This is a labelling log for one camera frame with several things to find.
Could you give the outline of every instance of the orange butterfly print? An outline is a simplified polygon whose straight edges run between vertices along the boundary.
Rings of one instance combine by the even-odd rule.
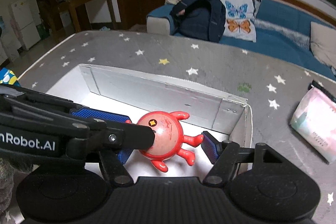
[[[250,33],[251,32],[251,23],[248,20],[244,20],[244,21],[235,21],[235,20],[226,20],[228,28],[230,30],[230,32],[236,32],[237,30],[239,30],[239,32],[244,31],[246,33]]]

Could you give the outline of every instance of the gray tablecloth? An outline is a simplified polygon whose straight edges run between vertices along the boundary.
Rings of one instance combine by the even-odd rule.
[[[253,112],[253,143],[267,143],[315,179],[322,196],[313,219],[335,224],[336,203],[330,206],[327,200],[328,194],[336,192],[336,165],[328,165],[288,125],[313,79],[336,95],[335,82],[232,46],[145,33],[89,31],[61,43],[27,71],[20,83],[46,92],[81,63],[188,79],[247,98]]]

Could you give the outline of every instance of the bolt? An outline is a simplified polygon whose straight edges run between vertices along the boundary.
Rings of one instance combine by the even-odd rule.
[[[114,178],[114,181],[118,184],[124,185],[131,181],[129,176],[118,176]]]
[[[116,137],[116,135],[111,134],[111,135],[109,136],[109,141],[110,141],[111,143],[115,143],[115,142],[117,141],[117,137]]]
[[[206,182],[211,184],[211,185],[218,185],[222,182],[222,178],[218,176],[209,176],[206,179]]]
[[[79,124],[79,123],[77,123],[77,122],[74,122],[72,125],[73,125],[75,128],[80,128],[80,129],[86,129],[86,128],[87,128],[86,125]]]

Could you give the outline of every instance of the backpack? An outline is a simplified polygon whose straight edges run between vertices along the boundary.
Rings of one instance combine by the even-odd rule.
[[[216,43],[224,33],[226,9],[220,0],[181,0],[170,15],[176,26],[174,33]]]

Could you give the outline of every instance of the refrigerator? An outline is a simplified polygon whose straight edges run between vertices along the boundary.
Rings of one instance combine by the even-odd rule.
[[[30,10],[29,0],[19,0],[8,6],[9,14],[14,21],[14,32],[23,49],[28,50],[41,40]]]

